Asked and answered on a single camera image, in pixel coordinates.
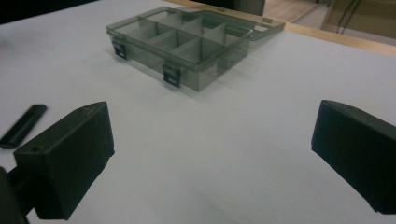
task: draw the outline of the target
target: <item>clear plastic organizer box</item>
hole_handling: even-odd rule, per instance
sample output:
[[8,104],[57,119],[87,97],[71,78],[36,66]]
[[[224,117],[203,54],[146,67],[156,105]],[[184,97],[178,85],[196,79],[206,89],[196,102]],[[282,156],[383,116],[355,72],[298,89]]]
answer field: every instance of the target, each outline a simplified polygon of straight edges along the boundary
[[270,31],[213,11],[159,7],[106,27],[116,54],[200,91],[248,55],[249,41]]

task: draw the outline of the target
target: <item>white surface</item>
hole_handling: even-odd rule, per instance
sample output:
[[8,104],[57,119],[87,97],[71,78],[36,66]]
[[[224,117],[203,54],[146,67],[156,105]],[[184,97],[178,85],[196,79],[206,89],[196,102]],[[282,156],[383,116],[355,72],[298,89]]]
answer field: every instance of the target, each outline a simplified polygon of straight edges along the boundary
[[396,124],[395,58],[282,32],[185,93],[115,57],[106,34],[159,6],[173,5],[102,0],[0,26],[0,133],[32,104],[49,110],[28,139],[108,103],[116,154],[67,223],[395,223],[310,146],[322,99]]

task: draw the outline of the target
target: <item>transparent plastic case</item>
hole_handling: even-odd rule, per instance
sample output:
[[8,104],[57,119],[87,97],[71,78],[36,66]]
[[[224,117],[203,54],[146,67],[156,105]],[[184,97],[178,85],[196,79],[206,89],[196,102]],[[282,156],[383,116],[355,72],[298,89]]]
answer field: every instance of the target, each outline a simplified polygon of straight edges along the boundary
[[200,91],[245,58],[249,41],[270,28],[211,11],[160,7],[106,31],[121,58],[163,74],[174,86]]

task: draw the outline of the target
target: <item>wooden floor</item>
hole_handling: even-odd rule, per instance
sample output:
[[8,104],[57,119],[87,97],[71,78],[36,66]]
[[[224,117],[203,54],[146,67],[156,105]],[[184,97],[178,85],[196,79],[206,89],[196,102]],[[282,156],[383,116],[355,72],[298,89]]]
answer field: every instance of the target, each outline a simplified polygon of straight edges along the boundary
[[316,6],[314,0],[265,0],[263,16],[277,21],[295,22]]

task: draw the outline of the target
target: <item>white table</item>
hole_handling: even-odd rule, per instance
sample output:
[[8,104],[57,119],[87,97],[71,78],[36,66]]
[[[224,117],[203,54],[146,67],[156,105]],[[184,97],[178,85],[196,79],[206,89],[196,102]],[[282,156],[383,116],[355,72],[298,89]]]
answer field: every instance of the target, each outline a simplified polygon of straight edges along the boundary
[[[310,141],[323,99],[395,125],[396,58],[284,31],[203,91],[178,91],[116,57],[106,34],[160,6],[176,7],[102,0],[0,26],[0,133],[32,104],[49,110],[26,141],[108,103],[116,154],[67,223],[395,223]],[[0,150],[8,171],[12,152]]]

